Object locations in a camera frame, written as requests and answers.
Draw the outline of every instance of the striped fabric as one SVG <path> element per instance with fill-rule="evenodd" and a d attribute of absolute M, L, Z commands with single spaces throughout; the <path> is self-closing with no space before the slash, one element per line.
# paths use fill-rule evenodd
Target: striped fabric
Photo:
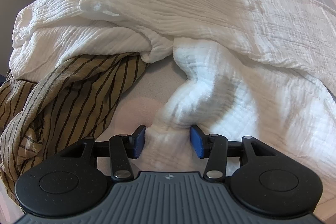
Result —
<path fill-rule="evenodd" d="M 126 53 L 74 57 L 37 84 L 9 72 L 0 88 L 0 176 L 10 197 L 25 171 L 83 137 L 98 137 L 146 66 Z"/>

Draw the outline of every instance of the silver screw head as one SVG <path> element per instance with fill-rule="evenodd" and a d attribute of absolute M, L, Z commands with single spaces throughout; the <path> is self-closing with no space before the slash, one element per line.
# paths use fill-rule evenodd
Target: silver screw head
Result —
<path fill-rule="evenodd" d="M 128 170 L 118 170 L 114 173 L 114 176 L 118 179 L 126 179 L 131 175 Z"/>
<path fill-rule="evenodd" d="M 210 179 L 219 179 L 223 176 L 223 173 L 218 170 L 210 170 L 206 173 L 206 175 Z"/>

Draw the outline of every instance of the gray ribbed plate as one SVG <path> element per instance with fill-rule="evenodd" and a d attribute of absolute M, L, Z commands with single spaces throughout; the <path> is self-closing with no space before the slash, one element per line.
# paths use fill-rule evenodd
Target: gray ribbed plate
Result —
<path fill-rule="evenodd" d="M 117 183 L 95 208 L 74 217 L 23 216 L 19 224 L 321 224 L 313 215 L 290 220 L 258 217 L 237 205 L 225 186 L 204 181 L 198 172 L 141 172 Z"/>

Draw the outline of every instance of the round black pad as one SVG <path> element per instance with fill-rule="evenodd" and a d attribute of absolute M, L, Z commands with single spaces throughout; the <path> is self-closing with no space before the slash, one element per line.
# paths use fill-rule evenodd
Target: round black pad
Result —
<path fill-rule="evenodd" d="M 296 175 L 284 170 L 269 170 L 259 177 L 260 183 L 269 190 L 286 192 L 293 190 L 299 180 Z"/>
<path fill-rule="evenodd" d="M 281 218 L 312 213 L 322 194 L 318 175 L 284 155 L 254 157 L 233 173 L 230 188 L 248 209 Z"/>
<path fill-rule="evenodd" d="M 40 187 L 50 194 L 64 194 L 73 190 L 78 184 L 76 175 L 69 172 L 54 172 L 40 179 Z"/>
<path fill-rule="evenodd" d="M 15 189 L 26 213 L 65 217 L 98 204 L 107 181 L 82 158 L 52 157 L 20 176 Z"/>

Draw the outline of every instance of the white blanket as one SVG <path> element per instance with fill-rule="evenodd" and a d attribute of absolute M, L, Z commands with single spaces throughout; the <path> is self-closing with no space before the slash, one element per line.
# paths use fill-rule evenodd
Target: white blanket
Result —
<path fill-rule="evenodd" d="M 173 52 L 188 80 L 147 129 L 139 166 L 197 169 L 195 123 L 312 168 L 323 202 L 336 195 L 335 29 L 336 12 L 315 0 L 37 0 L 17 17 L 10 68 L 39 81 L 79 54 L 152 63 Z"/>

